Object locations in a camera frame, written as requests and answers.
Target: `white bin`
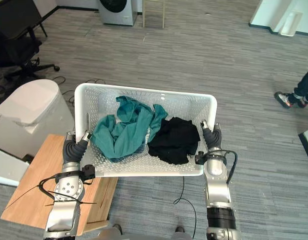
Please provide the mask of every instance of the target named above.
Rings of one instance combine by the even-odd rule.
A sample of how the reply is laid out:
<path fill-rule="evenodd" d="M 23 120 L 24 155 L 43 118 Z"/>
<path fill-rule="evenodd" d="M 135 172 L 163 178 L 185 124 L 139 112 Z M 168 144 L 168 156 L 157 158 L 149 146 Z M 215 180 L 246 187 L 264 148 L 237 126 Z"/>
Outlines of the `white bin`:
<path fill-rule="evenodd" d="M 174 91 L 152 90 L 134 87 L 84 83 L 75 90 L 76 139 L 79 141 L 88 129 L 93 131 L 97 122 L 106 115 L 115 114 L 119 103 L 116 97 L 132 97 L 152 107 L 161 104 L 169 117 L 192 120 L 197 126 L 201 141 L 198 151 L 207 152 L 203 140 L 200 121 L 205 119 L 212 130 L 215 123 L 217 102 L 215 97 L 198 93 L 178 93 Z M 203 167 L 195 164 L 194 157 L 183 165 L 168 164 L 148 152 L 128 157 L 121 162 L 112 163 L 101 155 L 98 148 L 90 143 L 82 160 L 82 166 L 92 164 L 97 177 L 129 176 L 198 176 L 203 174 Z"/>
<path fill-rule="evenodd" d="M 48 134 L 65 136 L 73 128 L 73 116 L 52 80 L 26 83 L 0 104 L 0 149 L 18 158 L 35 156 Z"/>

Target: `jeans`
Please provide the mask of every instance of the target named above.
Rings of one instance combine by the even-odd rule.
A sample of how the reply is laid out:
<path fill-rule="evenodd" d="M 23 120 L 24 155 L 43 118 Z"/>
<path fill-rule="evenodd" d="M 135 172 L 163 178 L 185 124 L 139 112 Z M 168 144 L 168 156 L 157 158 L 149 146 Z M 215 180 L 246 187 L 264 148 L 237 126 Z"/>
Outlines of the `jeans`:
<path fill-rule="evenodd" d="M 297 87 L 294 88 L 294 93 L 301 97 L 308 94 L 308 72 L 305 74 L 302 80 L 298 83 Z"/>
<path fill-rule="evenodd" d="M 302 97 L 305 97 L 308 101 L 308 72 L 294 88 L 294 93 L 289 94 L 288 101 L 293 104 Z"/>

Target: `white trash can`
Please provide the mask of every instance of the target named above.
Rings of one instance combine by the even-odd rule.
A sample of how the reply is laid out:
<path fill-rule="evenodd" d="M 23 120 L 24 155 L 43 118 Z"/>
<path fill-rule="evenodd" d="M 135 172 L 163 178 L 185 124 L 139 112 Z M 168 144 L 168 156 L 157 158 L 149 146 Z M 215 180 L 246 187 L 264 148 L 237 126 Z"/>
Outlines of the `white trash can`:
<path fill-rule="evenodd" d="M 26 83 L 0 104 L 0 149 L 18 158 L 35 156 L 48 134 L 65 136 L 73 128 L 73 116 L 52 80 Z"/>

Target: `washing machine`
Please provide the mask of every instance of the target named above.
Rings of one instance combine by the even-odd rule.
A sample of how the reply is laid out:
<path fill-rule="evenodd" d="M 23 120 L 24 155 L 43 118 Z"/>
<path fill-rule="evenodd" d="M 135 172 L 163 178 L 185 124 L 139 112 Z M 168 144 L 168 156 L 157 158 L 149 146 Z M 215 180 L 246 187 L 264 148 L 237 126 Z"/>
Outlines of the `washing machine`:
<path fill-rule="evenodd" d="M 104 24 L 133 26 L 137 17 L 137 0 L 97 0 Z"/>

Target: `teal cloth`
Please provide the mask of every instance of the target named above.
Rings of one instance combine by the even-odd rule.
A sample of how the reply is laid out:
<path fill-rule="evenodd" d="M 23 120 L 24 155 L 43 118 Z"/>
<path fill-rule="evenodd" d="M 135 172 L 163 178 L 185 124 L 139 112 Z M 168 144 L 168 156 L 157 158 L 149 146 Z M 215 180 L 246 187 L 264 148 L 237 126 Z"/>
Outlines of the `teal cloth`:
<path fill-rule="evenodd" d="M 92 134 L 91 141 L 109 159 L 119 159 L 133 154 L 142 144 L 150 128 L 148 142 L 160 130 L 162 119 L 168 113 L 159 105 L 151 108 L 128 96 L 116 98 L 120 102 L 117 117 L 121 122 L 116 124 L 114 115 L 107 115 L 100 119 Z"/>

